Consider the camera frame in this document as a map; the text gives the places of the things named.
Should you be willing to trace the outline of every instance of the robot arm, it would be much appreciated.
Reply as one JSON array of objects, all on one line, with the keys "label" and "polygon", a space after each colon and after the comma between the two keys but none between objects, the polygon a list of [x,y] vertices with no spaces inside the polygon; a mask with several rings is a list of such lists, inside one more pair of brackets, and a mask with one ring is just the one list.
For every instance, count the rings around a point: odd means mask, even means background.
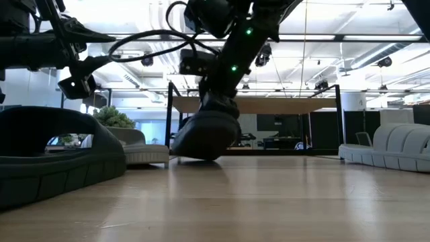
[{"label": "robot arm", "polygon": [[[191,20],[188,21],[189,28],[203,26],[217,38],[224,37],[228,34],[228,29],[231,29],[221,53],[200,83],[200,93],[212,91],[233,98],[236,95],[236,86],[243,75],[251,72],[249,67],[267,39],[280,41],[278,34],[281,22],[300,2],[302,0],[190,0],[185,10],[186,18]],[[248,15],[251,3],[252,14]],[[224,20],[218,19],[220,14],[211,15],[213,9],[224,13],[224,16],[221,15]]]},{"label": "robot arm", "polygon": [[[106,56],[90,56],[80,61],[79,53],[87,49],[87,43],[113,42],[116,39],[88,30],[77,19],[64,17],[61,14],[64,11],[62,0],[0,2],[0,80],[6,78],[5,69],[37,71],[44,67],[69,67],[71,77],[58,84],[66,97],[81,99],[94,92],[95,81],[91,74],[110,60]],[[51,23],[52,30],[31,34],[30,15],[36,29],[43,20]]]}]

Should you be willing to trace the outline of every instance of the white wall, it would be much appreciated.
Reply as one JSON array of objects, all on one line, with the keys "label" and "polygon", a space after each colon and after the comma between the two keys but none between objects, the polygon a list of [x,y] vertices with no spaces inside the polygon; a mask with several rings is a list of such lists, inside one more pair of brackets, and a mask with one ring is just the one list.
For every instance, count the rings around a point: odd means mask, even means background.
[{"label": "white wall", "polygon": [[342,108],[345,111],[362,111],[366,109],[365,93],[341,93]]},{"label": "white wall", "polygon": [[[30,72],[25,69],[6,70],[6,80],[0,81],[2,92],[6,94],[2,105],[45,106],[59,108],[61,92],[57,91],[60,71],[44,69]],[[82,100],[66,100],[64,107],[80,109]]]},{"label": "white wall", "polygon": [[117,108],[167,108],[167,105],[156,104],[147,97],[115,97],[115,93],[112,98],[112,105]]},{"label": "white wall", "polygon": [[[167,108],[160,110],[123,110],[118,108],[118,111],[125,113],[132,120],[166,120]],[[179,119],[179,112],[172,111],[172,120]]]}]

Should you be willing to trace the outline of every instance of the black frame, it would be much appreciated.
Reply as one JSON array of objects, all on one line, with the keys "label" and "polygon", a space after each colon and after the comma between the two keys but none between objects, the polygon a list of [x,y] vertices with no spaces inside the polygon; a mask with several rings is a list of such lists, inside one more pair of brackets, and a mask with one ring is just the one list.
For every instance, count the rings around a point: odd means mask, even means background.
[{"label": "black frame", "polygon": [[[343,110],[342,110],[342,103],[341,103],[341,89],[339,85],[332,85],[326,89],[317,91],[314,95],[311,95],[308,98],[313,98],[318,96],[319,94],[322,94],[330,89],[335,88],[335,101],[336,101],[336,111],[337,111],[337,132],[339,135],[339,146],[344,143],[344,137],[343,137]],[[170,140],[171,140],[171,123],[172,123],[172,109],[173,109],[173,92],[178,97],[181,97],[181,93],[176,88],[175,84],[172,82],[169,82],[168,86],[168,92],[167,92],[167,117],[166,117],[166,135],[165,135],[165,145],[170,148]],[[183,113],[179,113],[179,123],[183,120]],[[303,142],[303,149],[299,151],[295,150],[226,150],[224,155],[239,155],[239,156],[249,156],[249,155],[256,155],[256,156],[264,156],[264,155],[307,155],[307,156],[318,156],[318,155],[338,155],[339,150],[333,149],[333,150],[316,150],[316,149],[307,149],[306,144],[306,123],[309,123],[309,115],[301,115],[301,123],[302,123],[302,142]]]},{"label": "black frame", "polygon": [[[135,33],[122,33],[122,34],[107,33],[107,35],[113,36],[113,37],[131,36],[133,34],[135,34]],[[334,36],[334,37],[333,37],[333,39],[324,39],[324,38],[318,39],[319,36],[327,36],[327,35]],[[300,42],[300,43],[303,43],[303,41],[304,41],[303,38],[295,38],[296,36],[303,36],[303,34],[280,33],[280,34],[278,34],[278,36],[280,37],[279,42],[285,42],[285,43]],[[377,43],[377,44],[383,44],[383,43],[389,43],[389,44],[391,44],[391,43],[411,43],[411,44],[428,43],[426,37],[424,35],[421,35],[421,34],[306,34],[306,36],[312,37],[312,38],[306,39],[306,42],[309,42],[309,43],[311,43],[311,42],[312,43]],[[354,36],[369,36],[369,37],[374,36],[375,39],[374,40],[366,40],[366,39],[349,40],[349,39],[345,39],[346,36],[352,36],[352,37],[354,37]],[[402,37],[404,37],[404,36],[418,37],[418,39],[417,40],[405,40],[405,39],[402,39]],[[393,38],[399,37],[399,38],[387,40],[385,37],[393,37]],[[181,39],[179,39],[179,38],[163,38],[163,37],[142,38],[142,39],[138,39],[138,40],[133,40],[133,42],[178,42],[178,41],[181,41]],[[203,43],[205,43],[205,42],[226,42],[225,39],[212,38],[212,36],[210,34],[201,34],[199,37],[199,41],[203,42]],[[272,39],[268,39],[267,42],[275,42],[275,41]]]}]

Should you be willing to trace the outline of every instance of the ceiling light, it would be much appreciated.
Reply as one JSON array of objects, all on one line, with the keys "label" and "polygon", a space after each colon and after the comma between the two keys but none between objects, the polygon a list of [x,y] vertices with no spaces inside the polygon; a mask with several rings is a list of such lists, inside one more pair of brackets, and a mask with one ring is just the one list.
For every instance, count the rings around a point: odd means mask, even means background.
[{"label": "ceiling light", "polygon": [[274,92],[274,89],[238,89],[237,91],[241,92]]},{"label": "ceiling light", "polygon": [[[304,40],[305,35],[302,34],[280,34],[279,38],[281,40]],[[334,40],[334,35],[306,35],[307,40]]]},{"label": "ceiling light", "polygon": [[402,42],[402,41],[417,41],[420,40],[422,36],[417,35],[390,35],[390,36],[345,36],[343,40],[354,40],[354,41],[393,41],[393,42]]},{"label": "ceiling light", "polygon": [[112,91],[140,91],[140,89],[137,88],[114,88]]},{"label": "ceiling light", "polygon": [[158,106],[158,107],[115,107],[117,110],[164,110],[165,107]]},{"label": "ceiling light", "polygon": [[[193,37],[194,35],[193,34],[187,34],[187,36]],[[221,38],[221,39],[217,39],[216,37],[214,37],[210,34],[200,34],[196,37],[196,40],[226,40],[227,38],[228,38],[228,36]]]}]

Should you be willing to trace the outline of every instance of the wooden floor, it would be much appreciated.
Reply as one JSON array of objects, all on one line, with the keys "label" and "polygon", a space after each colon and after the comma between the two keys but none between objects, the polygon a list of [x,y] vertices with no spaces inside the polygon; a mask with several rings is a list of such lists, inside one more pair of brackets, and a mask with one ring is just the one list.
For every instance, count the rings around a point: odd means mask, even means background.
[{"label": "wooden floor", "polygon": [[430,175],[312,157],[173,160],[4,212],[0,241],[430,241]]}]

